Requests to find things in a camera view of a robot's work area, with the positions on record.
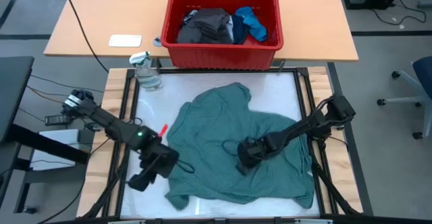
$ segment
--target green cloth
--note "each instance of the green cloth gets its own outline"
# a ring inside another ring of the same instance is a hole
[[[305,135],[292,140],[281,154],[263,161],[247,176],[236,169],[239,142],[295,123],[278,114],[250,111],[250,98],[247,87],[233,83],[208,90],[182,106],[167,140],[195,173],[174,167],[165,195],[174,207],[185,208],[191,195],[239,204],[261,197],[293,198],[304,208],[312,206],[314,182],[308,174],[311,158]]]

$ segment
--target red basket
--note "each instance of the red basket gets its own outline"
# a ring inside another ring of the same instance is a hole
[[[266,41],[260,43],[248,35],[243,45],[177,43],[180,25],[189,11],[221,7],[229,14],[235,14],[238,8],[245,6],[251,7],[266,27]],[[168,0],[161,41],[177,67],[268,69],[275,52],[284,45],[279,0]]]

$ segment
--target blue chair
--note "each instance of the blue chair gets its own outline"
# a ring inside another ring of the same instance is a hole
[[[384,106],[386,103],[415,103],[416,107],[425,106],[425,122],[423,131],[412,134],[416,140],[429,136],[432,124],[432,57],[425,57],[412,64],[418,81],[404,71],[391,73],[392,78],[402,76],[417,92],[418,96],[410,96],[398,99],[378,99],[377,104]]]

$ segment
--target chair leg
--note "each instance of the chair leg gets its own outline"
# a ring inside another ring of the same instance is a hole
[[[421,86],[420,82],[418,82],[417,80],[415,80],[413,77],[411,77],[410,75],[408,75],[404,71],[399,71],[399,74],[403,77],[403,79],[405,79],[405,81],[407,81],[419,93],[421,93],[421,94],[425,93],[425,89],[423,89],[423,87]]]
[[[425,121],[423,122],[423,134],[425,138],[429,136],[432,125],[432,104],[428,104],[425,109]]]
[[[386,103],[421,103],[427,100],[426,96],[410,96],[396,99],[384,99]]]

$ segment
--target gray floor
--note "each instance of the gray floor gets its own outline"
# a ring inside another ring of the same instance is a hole
[[[404,0],[413,7],[418,0]],[[0,0],[3,13],[9,0]],[[0,34],[50,34],[60,15],[65,0],[18,0]],[[402,7],[380,11],[383,19],[397,21],[408,13]],[[432,10],[427,12],[432,19]],[[404,22],[404,28],[380,22],[371,11],[346,11],[352,31],[374,30],[432,30],[432,21],[420,24]],[[432,36],[427,37],[356,37],[360,61],[356,64],[336,64],[342,90],[357,111],[352,122],[361,166],[369,191],[373,212],[378,216],[432,219],[432,142],[416,141],[413,131],[421,129],[423,110],[412,105],[387,105],[380,108],[376,100],[383,97],[405,96],[411,89],[402,80],[393,81],[393,70],[405,69],[413,74],[410,62],[432,54]],[[93,58],[45,57],[46,40],[0,40],[0,55],[31,55],[35,57],[33,74],[57,80],[64,84],[103,90],[107,74]],[[101,61],[107,67],[128,67],[127,59]],[[289,63],[288,65],[322,65],[320,63]],[[30,79],[29,85],[52,93],[67,94],[69,88]],[[100,94],[95,94],[101,101]],[[60,112],[58,104],[46,101],[26,91],[20,107],[43,118]],[[16,123],[33,131],[48,130],[43,123],[18,112]],[[76,122],[73,128],[81,128]],[[27,205],[37,206],[35,215],[12,214],[15,186],[9,188],[5,204],[0,210],[3,220],[10,223],[37,223],[65,207],[76,195],[84,177],[84,168],[68,169],[64,174],[73,176],[68,181],[35,184],[30,190]],[[22,174],[14,173],[12,181],[20,182]],[[75,202],[55,221],[72,219],[78,203]]]

